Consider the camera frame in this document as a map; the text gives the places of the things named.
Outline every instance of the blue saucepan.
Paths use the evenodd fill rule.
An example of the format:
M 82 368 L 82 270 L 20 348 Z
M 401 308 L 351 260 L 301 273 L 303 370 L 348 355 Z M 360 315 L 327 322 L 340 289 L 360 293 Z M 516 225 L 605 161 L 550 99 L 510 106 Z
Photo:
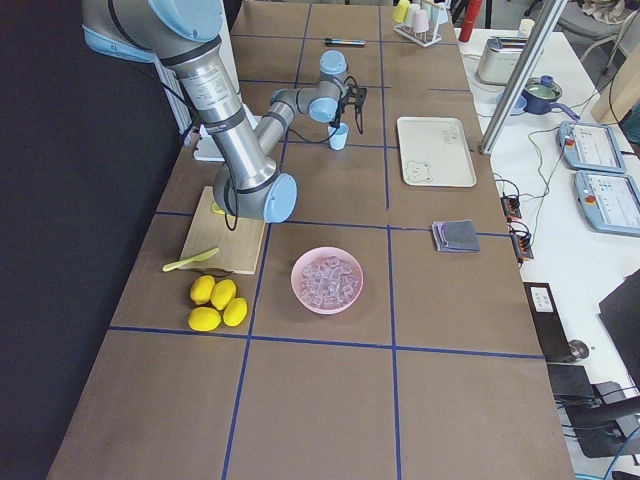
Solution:
M 527 106 L 524 108 L 525 112 L 544 115 L 554 108 L 559 108 L 569 115 L 572 120 L 580 120 L 580 116 L 576 112 L 565 104 L 556 101 L 562 96 L 562 88 L 549 75 L 530 78 L 524 86 L 522 96 L 527 99 Z

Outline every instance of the yellow knife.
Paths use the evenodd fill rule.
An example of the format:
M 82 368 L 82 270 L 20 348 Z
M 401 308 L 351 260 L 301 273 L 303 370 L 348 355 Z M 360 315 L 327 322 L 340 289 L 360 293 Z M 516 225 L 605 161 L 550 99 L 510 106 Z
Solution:
M 187 265 L 191 262 L 202 262 L 209 257 L 213 257 L 216 253 L 218 253 L 220 249 L 218 247 L 212 248 L 211 250 L 207 250 L 206 252 L 202 252 L 198 255 L 194 255 L 193 257 L 183 258 L 182 260 L 178 260 L 177 262 L 167 263 L 164 267 L 162 267 L 163 272 L 170 272 L 171 270 L 175 270 L 176 268 L 180 268 L 183 265 Z

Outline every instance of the cup rack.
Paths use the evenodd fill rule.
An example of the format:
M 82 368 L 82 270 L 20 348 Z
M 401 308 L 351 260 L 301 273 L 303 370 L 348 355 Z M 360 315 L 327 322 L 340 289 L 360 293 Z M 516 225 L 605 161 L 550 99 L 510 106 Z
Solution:
M 400 0 L 393 11 L 397 23 L 393 30 L 421 47 L 438 43 L 442 40 L 438 27 L 449 20 L 447 9 L 450 5 L 451 0 L 442 3 L 420 0 L 413 4 Z

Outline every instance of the white label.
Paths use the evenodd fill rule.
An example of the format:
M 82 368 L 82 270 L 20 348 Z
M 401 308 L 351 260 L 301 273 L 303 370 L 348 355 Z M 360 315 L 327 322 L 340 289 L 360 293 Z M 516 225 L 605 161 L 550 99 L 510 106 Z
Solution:
M 531 287 L 531 298 L 533 298 L 533 305 L 536 307 L 536 312 L 553 313 L 551 297 L 549 297 L 549 292 L 546 288 Z
M 182 84 L 198 110 L 209 110 L 229 97 L 230 90 L 222 70 L 214 67 L 199 77 L 183 78 Z

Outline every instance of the black marker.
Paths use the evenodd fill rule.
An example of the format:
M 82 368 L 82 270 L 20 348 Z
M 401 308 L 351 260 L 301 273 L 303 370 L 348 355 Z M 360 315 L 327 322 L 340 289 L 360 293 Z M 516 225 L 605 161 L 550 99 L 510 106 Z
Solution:
M 344 40 L 342 38 L 325 38 L 324 44 L 327 47 L 339 45 L 342 47 L 364 47 L 367 42 L 364 40 Z

